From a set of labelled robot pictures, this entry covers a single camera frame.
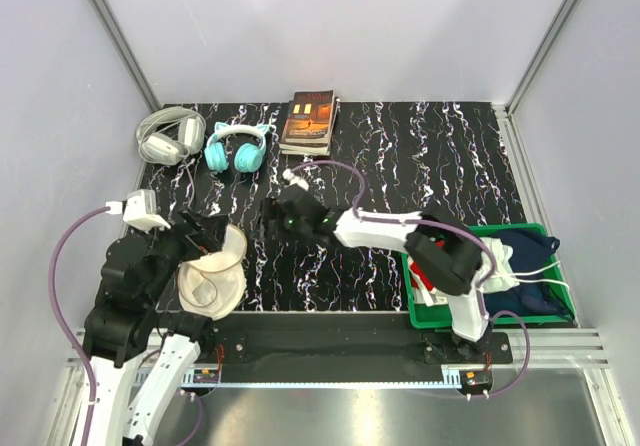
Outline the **white mesh laundry bag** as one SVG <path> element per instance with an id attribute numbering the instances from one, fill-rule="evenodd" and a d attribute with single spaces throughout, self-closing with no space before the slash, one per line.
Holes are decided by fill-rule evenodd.
<path id="1" fill-rule="evenodd" d="M 177 272 L 177 291 L 182 308 L 214 321 L 233 312 L 247 288 L 242 266 L 247 248 L 248 242 L 242 230 L 229 224 L 219 252 L 182 263 Z"/>

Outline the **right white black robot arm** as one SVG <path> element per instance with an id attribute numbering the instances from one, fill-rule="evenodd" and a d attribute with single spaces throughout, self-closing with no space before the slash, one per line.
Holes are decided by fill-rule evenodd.
<path id="1" fill-rule="evenodd" d="M 265 241 L 308 241 L 408 255 L 447 298 L 457 356 L 472 363 L 488 353 L 489 316 L 481 284 L 495 271 L 495 256 L 440 205 L 431 203 L 422 211 L 404 214 L 329 207 L 310 191 L 290 185 L 279 196 L 261 202 L 259 228 Z"/>

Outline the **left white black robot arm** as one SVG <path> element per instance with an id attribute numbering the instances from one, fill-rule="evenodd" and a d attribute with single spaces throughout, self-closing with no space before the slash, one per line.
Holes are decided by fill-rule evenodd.
<path id="1" fill-rule="evenodd" d="M 226 215 L 188 209 L 170 228 L 133 233 L 112 243 L 87 316 L 82 345 L 88 391 L 76 445 L 149 445 L 186 369 L 208 360 L 216 338 L 211 318 L 182 311 L 135 398 L 129 396 L 149 338 L 160 323 L 156 305 L 180 265 L 221 251 Z"/>

